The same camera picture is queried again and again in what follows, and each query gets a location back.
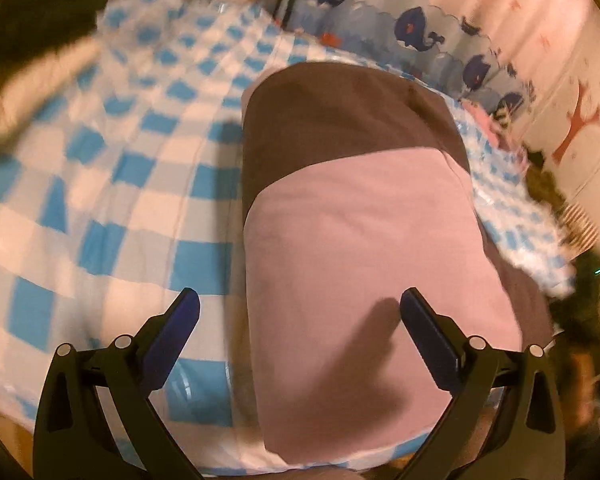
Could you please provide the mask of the cream quilted coat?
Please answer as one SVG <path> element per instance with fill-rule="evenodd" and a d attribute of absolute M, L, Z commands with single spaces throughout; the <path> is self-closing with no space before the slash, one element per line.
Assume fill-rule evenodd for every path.
<path fill-rule="evenodd" d="M 93 63 L 102 46 L 83 37 L 23 64 L 0 70 L 0 146 L 18 132 L 35 111 Z"/>

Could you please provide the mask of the blue white checkered bed cover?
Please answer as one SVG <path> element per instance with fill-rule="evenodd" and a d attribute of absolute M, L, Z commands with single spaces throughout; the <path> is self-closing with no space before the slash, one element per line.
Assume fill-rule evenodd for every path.
<path fill-rule="evenodd" d="M 488 237 L 544 299 L 570 289 L 556 230 L 513 157 L 429 84 L 283 32 L 257 6 L 114 0 L 97 37 L 99 59 L 0 159 L 0 419 L 28 436 L 61 344 L 106 348 L 190 288 L 199 320 L 149 401 L 199 477 L 372 469 L 425 442 L 445 409 L 412 440 L 332 464 L 294 466 L 264 445 L 246 304 L 242 99 L 261 76 L 296 64 L 383 70 L 440 94 Z M 122 457 L 140 466 L 109 390 L 97 395 Z"/>

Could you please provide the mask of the pink and brown jacket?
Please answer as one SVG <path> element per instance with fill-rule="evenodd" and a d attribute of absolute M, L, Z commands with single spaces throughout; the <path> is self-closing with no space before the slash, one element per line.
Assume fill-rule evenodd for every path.
<path fill-rule="evenodd" d="M 494 347 L 547 344 L 539 286 L 490 240 L 450 106 L 343 63 L 261 76 L 242 99 L 252 376 L 265 447 L 332 464 L 412 440 L 449 395 L 402 325 L 416 288 Z"/>

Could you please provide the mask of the whale pattern curtain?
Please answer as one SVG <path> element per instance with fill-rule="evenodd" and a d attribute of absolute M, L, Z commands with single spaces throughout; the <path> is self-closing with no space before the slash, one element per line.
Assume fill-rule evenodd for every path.
<path fill-rule="evenodd" d="M 562 72 L 593 0 L 260 0 L 292 32 L 518 118 Z"/>

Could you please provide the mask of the wardrobe with tree sticker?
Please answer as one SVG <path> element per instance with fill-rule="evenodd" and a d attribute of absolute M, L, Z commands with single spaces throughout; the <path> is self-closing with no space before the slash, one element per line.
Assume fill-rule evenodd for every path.
<path fill-rule="evenodd" d="M 588 21 L 574 57 L 521 134 L 600 229 L 600 22 Z"/>

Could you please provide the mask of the pile of clothes at right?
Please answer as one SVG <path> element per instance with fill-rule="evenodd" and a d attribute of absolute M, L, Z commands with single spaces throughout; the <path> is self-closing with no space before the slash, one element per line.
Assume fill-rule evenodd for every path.
<path fill-rule="evenodd" d="M 524 177 L 532 200 L 550 207 L 562 232 L 562 246 L 566 248 L 569 259 L 574 260 L 593 249 L 600 238 L 597 226 L 578 203 L 566 199 L 558 188 L 554 174 L 544 168 L 543 153 L 531 151 L 515 138 L 507 104 L 502 101 L 491 114 L 477 102 L 468 99 L 461 99 L 460 104 L 486 135 L 491 148 L 500 148 L 514 156 L 518 174 Z"/>

